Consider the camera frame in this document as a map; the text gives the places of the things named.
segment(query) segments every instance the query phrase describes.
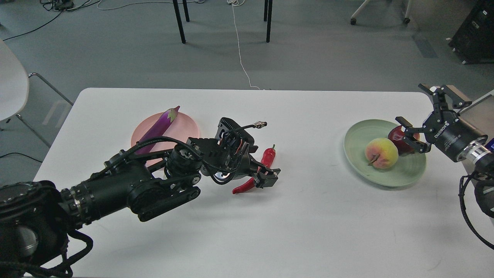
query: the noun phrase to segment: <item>green plate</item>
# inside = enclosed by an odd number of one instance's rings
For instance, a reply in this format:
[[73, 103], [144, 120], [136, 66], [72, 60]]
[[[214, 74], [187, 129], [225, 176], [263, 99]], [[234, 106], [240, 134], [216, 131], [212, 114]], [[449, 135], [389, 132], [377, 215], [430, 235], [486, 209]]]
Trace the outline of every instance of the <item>green plate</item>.
[[388, 133], [398, 126], [383, 120], [365, 120], [356, 123], [347, 131], [343, 148], [350, 164], [362, 175], [379, 185], [406, 186], [416, 182], [425, 171], [425, 154], [414, 153], [400, 156], [396, 164], [389, 169], [376, 169], [368, 166], [364, 154], [367, 144], [375, 138], [387, 138]]

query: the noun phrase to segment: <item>purple eggplant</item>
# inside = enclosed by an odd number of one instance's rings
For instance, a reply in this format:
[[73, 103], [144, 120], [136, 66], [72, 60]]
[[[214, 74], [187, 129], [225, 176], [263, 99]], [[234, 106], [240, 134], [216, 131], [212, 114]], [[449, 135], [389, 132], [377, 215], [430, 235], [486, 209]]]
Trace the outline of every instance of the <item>purple eggplant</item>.
[[[153, 126], [144, 134], [144, 136], [139, 140], [139, 142], [143, 142], [144, 140], [147, 140], [149, 138], [157, 137], [157, 136], [163, 136], [165, 131], [170, 127], [171, 123], [177, 118], [178, 116], [178, 109], [180, 106], [177, 106], [175, 108], [170, 108], [167, 111], [165, 111], [160, 118], [153, 124]], [[142, 149], [137, 150], [135, 153], [136, 154], [144, 154], [148, 153], [153, 149], [155, 144], [147, 145]]]

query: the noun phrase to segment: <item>pink plate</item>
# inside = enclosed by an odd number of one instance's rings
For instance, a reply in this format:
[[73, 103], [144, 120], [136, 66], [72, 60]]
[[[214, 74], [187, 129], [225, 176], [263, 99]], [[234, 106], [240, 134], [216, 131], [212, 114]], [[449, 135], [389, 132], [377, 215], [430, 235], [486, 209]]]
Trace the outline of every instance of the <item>pink plate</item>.
[[[163, 112], [154, 114], [153, 116], [142, 121], [132, 134], [130, 146], [134, 146], [135, 143], [144, 136], [144, 134], [154, 125], [162, 114]], [[179, 112], [177, 118], [171, 123], [170, 127], [165, 131], [163, 136], [171, 137], [182, 142], [187, 142], [189, 137], [199, 137], [199, 127], [191, 117]], [[159, 142], [154, 145], [151, 151], [171, 149], [175, 145], [176, 144], [173, 142]], [[150, 166], [159, 161], [160, 159], [149, 160], [146, 165]]]

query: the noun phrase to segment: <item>peach stem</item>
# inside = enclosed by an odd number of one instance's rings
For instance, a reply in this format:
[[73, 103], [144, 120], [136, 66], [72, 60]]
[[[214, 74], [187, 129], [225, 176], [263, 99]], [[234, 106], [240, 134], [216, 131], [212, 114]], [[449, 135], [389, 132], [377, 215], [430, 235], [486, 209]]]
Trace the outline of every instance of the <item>peach stem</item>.
[[372, 158], [372, 160], [369, 162], [369, 164], [367, 164], [367, 166], [372, 165], [379, 158], [379, 156], [380, 156], [380, 154], [375, 155], [374, 158]]

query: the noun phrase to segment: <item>black table leg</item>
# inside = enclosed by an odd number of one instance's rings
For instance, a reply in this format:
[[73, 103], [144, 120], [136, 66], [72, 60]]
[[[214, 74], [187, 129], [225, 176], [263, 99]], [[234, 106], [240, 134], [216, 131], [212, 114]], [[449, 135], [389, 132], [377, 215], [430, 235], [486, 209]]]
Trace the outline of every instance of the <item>black table leg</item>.
[[184, 4], [185, 21], [190, 22], [189, 9], [187, 8], [187, 0], [182, 0]]
[[273, 11], [273, 0], [268, 0], [268, 30], [266, 32], [266, 42], [271, 38], [271, 12]]
[[178, 31], [180, 32], [180, 38], [182, 39], [182, 43], [185, 43], [185, 34], [184, 28], [182, 26], [182, 18], [180, 17], [180, 10], [178, 9], [178, 1], [173, 0], [173, 7], [175, 8], [175, 15], [177, 17]]
[[264, 0], [264, 21], [268, 21], [268, 0]]

